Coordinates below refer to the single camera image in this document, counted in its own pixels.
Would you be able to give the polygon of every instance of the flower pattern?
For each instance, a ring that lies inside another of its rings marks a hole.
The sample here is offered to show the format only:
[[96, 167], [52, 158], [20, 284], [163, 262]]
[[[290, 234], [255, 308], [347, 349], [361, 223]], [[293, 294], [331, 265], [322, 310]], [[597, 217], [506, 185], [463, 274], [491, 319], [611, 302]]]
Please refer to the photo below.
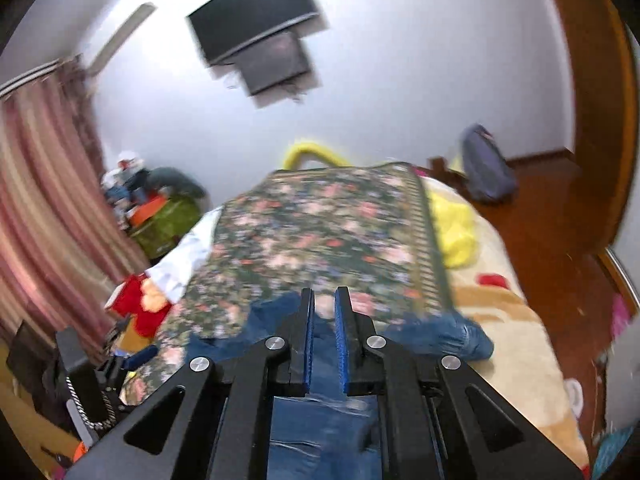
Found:
[[162, 324], [161, 352], [127, 385], [127, 402], [140, 402], [182, 365], [190, 333], [236, 335], [252, 302], [290, 290], [313, 288], [316, 311], [332, 318], [334, 291], [346, 285], [354, 310], [377, 326], [450, 308], [448, 296], [426, 299], [446, 288], [426, 205], [420, 180], [399, 163], [276, 172], [231, 200], [208, 262]]

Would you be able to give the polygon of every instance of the black television screen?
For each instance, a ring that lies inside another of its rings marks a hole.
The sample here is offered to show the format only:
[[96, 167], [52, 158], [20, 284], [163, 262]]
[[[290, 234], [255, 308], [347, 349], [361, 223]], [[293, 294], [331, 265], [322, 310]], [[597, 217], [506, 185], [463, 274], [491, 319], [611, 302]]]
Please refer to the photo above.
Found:
[[265, 36], [317, 15], [313, 0], [210, 0], [189, 19], [205, 58], [216, 64]]

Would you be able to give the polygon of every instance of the red cloth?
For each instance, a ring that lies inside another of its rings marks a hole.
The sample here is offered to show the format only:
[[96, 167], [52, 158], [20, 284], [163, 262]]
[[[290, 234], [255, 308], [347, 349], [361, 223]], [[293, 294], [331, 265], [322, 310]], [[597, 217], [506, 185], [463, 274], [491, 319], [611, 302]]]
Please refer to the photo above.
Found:
[[500, 274], [478, 274], [476, 276], [476, 283], [478, 285], [501, 286], [502, 288], [511, 290], [506, 278]]
[[127, 278], [118, 297], [113, 301], [111, 308], [121, 316], [134, 314], [136, 320], [133, 328], [142, 337], [153, 337], [171, 309], [171, 303], [166, 302], [164, 308], [158, 312], [147, 312], [142, 309], [142, 281], [146, 280], [146, 274]]

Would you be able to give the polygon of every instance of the blue denim jeans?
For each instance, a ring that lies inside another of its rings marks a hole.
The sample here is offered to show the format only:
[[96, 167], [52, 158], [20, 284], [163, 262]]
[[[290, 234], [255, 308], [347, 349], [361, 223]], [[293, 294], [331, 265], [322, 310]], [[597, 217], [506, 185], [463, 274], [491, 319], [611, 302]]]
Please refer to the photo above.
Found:
[[[280, 321], [299, 305], [300, 295], [288, 292], [253, 304], [236, 337], [203, 340], [192, 334], [186, 362], [198, 356], [214, 361], [241, 356], [252, 343], [273, 335]], [[487, 359], [494, 350], [480, 326], [456, 311], [424, 320], [407, 318], [404, 324], [389, 327], [385, 336], [417, 353], [454, 354], [465, 360]], [[381, 479], [380, 449], [370, 438], [378, 422], [376, 398], [344, 395], [335, 333], [318, 316], [313, 348], [309, 393], [303, 399], [274, 400], [268, 479]]]

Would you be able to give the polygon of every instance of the backpack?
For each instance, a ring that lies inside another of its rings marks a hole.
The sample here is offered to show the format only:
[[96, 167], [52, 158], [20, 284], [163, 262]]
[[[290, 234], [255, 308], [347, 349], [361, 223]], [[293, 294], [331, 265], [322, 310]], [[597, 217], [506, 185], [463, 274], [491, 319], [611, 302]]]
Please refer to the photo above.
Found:
[[480, 124], [463, 132], [462, 163], [466, 188], [478, 202], [500, 202], [518, 189], [513, 170], [507, 166], [494, 137]]

